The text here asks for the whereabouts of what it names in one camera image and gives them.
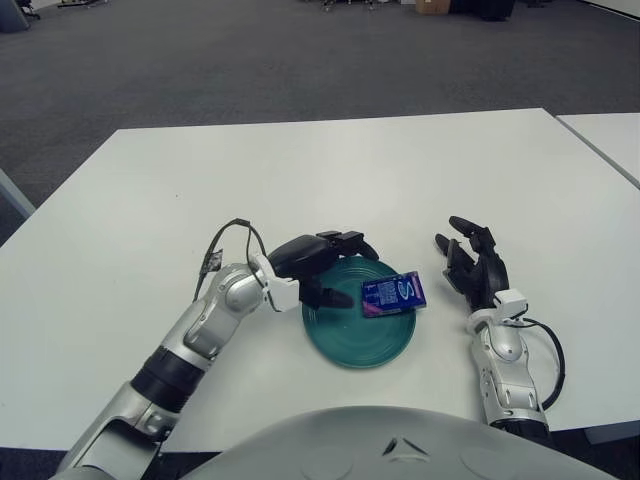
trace gray carpet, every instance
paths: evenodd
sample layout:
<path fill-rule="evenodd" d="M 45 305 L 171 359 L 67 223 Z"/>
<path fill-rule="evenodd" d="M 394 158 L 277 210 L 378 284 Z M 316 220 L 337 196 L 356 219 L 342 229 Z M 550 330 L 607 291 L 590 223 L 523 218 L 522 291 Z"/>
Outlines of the gray carpet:
<path fill-rule="evenodd" d="M 118 128 L 640 110 L 640 24 L 574 0 L 503 23 L 300 0 L 41 14 L 0 34 L 0 167 L 36 206 Z M 0 244 L 19 223 L 0 198 Z"/>

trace wire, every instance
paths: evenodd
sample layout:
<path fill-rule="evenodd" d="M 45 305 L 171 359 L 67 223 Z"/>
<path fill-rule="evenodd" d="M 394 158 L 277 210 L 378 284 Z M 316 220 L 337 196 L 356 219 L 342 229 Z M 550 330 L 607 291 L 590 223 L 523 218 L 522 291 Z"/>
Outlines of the wire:
<path fill-rule="evenodd" d="M 249 243 L 251 242 L 252 233 L 253 235 L 255 235 L 256 239 L 258 240 L 258 244 L 260 245 L 260 251 L 262 252 L 262 254 L 263 255 L 267 254 L 267 251 L 264 248 L 264 243 L 262 242 L 262 238 L 260 237 L 260 234 L 258 233 L 258 231 L 255 228 L 253 228 L 253 226 L 251 225 L 251 222 L 249 222 L 248 220 L 243 220 L 242 218 L 234 218 L 230 222 L 227 222 L 225 225 L 222 226 L 220 230 L 217 231 L 217 233 L 213 237 L 213 240 L 211 240 L 211 243 L 209 244 L 209 248 L 207 248 L 207 251 L 204 254 L 204 258 L 202 259 L 202 264 L 200 265 L 200 273 L 198 274 L 196 290 L 195 290 L 195 293 L 193 294 L 194 302 L 198 299 L 198 295 L 200 294 L 200 289 L 202 288 L 204 279 L 206 278 L 207 274 L 212 271 L 210 269 L 210 263 L 213 255 L 216 253 L 215 248 L 216 248 L 216 245 L 218 244 L 218 241 L 220 240 L 220 237 L 222 237 L 222 234 L 227 228 L 233 225 L 246 227 L 249 230 L 249 238 L 247 238 L 247 248 L 246 248 L 247 265 L 249 264 Z M 253 273 L 253 276 L 257 280 L 258 284 L 261 287 L 264 287 L 264 285 L 262 284 L 262 282 L 260 282 L 260 280 L 258 279 L 258 276 L 253 271 L 251 266 L 249 266 L 249 269 Z"/>
<path fill-rule="evenodd" d="M 522 320 L 525 322 L 529 322 L 531 325 L 509 325 L 509 326 L 511 328 L 540 327 L 545 332 L 547 332 L 547 335 L 549 335 L 549 337 L 551 338 L 551 341 L 553 342 L 554 347 L 556 348 L 556 354 L 558 355 L 558 366 L 559 366 L 558 376 L 556 377 L 556 384 L 554 385 L 553 391 L 551 392 L 551 394 L 547 397 L 547 399 L 544 402 L 542 402 L 542 409 L 548 410 L 549 407 L 551 407 L 551 405 L 553 405 L 555 401 L 558 399 L 558 397 L 560 396 L 560 392 L 562 391 L 562 387 L 564 386 L 564 378 L 566 376 L 564 351 L 562 350 L 562 345 L 560 344 L 560 340 L 558 339 L 558 336 L 554 333 L 553 330 L 551 330 L 551 327 L 549 327 L 548 325 L 545 325 L 544 323 L 538 322 L 537 320 L 534 320 L 532 318 L 523 318 Z"/>
<path fill-rule="evenodd" d="M 249 267 L 249 270 L 251 270 L 251 273 L 253 274 L 253 278 L 256 279 L 256 282 L 258 282 L 258 285 L 260 285 L 260 288 L 263 289 L 264 288 L 264 284 L 260 281 L 260 279 L 258 278 L 258 275 L 256 275 L 255 270 L 253 268 L 251 268 L 251 263 L 249 262 L 249 245 L 251 244 L 251 233 L 252 232 L 253 232 L 253 227 L 249 228 L 249 235 L 247 236 L 247 248 L 245 250 L 245 257 L 247 259 L 247 266 Z M 261 247 L 264 248 L 264 246 L 262 245 L 262 240 L 260 239 L 260 236 L 258 235 L 257 232 L 256 232 L 255 235 L 256 235 L 256 238 L 258 239 L 258 242 L 260 243 Z"/>

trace robotic hand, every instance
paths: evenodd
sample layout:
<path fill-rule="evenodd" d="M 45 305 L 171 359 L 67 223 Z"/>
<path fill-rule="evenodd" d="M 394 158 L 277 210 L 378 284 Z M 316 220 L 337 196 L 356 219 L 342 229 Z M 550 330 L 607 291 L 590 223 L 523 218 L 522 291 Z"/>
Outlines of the robotic hand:
<path fill-rule="evenodd" d="M 364 234 L 330 231 L 302 235 L 274 250 L 268 258 L 278 277 L 300 281 L 300 301 L 305 305 L 313 309 L 351 308 L 353 298 L 331 288 L 322 288 L 315 275 L 328 270 L 340 256 L 357 254 L 370 260 L 379 258 L 364 241 Z"/>
<path fill-rule="evenodd" d="M 222 267 L 222 250 L 216 252 L 215 246 L 232 225 L 249 230 L 246 264 Z M 262 253 L 249 254 L 251 235 L 258 239 Z M 378 258 L 362 233 L 332 231 L 300 236 L 267 257 L 260 235 L 248 221 L 227 223 L 205 254 L 193 303 L 67 453 L 58 468 L 60 478 L 71 478 L 87 468 L 118 480 L 140 478 L 240 321 L 265 300 L 278 312 L 296 307 L 298 299 L 312 308 L 351 307 L 351 297 L 323 289 L 315 276 L 331 268 L 341 255 L 356 254 Z M 215 276 L 199 297 L 211 272 Z"/>
<path fill-rule="evenodd" d="M 487 227 L 460 217 L 451 217 L 449 223 L 469 239 L 472 250 L 478 254 L 474 262 L 458 241 L 436 235 L 436 244 L 447 256 L 443 274 L 471 307 L 467 331 L 474 337 L 471 351 L 480 375 L 487 423 L 552 446 L 543 405 L 548 408 L 555 398 L 550 399 L 551 402 L 540 402 L 528 369 L 529 350 L 518 330 L 531 326 L 520 320 L 528 309 L 527 300 L 509 288 L 507 269 L 494 251 L 496 243 Z M 561 388 L 564 379 L 561 349 L 558 355 L 562 367 Z"/>

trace blue wrapper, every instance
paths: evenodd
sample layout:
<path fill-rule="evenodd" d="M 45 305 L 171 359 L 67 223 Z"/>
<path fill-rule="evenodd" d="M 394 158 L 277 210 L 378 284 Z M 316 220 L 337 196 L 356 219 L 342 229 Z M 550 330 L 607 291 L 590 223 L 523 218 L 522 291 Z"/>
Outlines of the blue wrapper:
<path fill-rule="evenodd" d="M 362 284 L 362 310 L 365 317 L 392 315 L 426 307 L 418 272 L 369 280 Z"/>

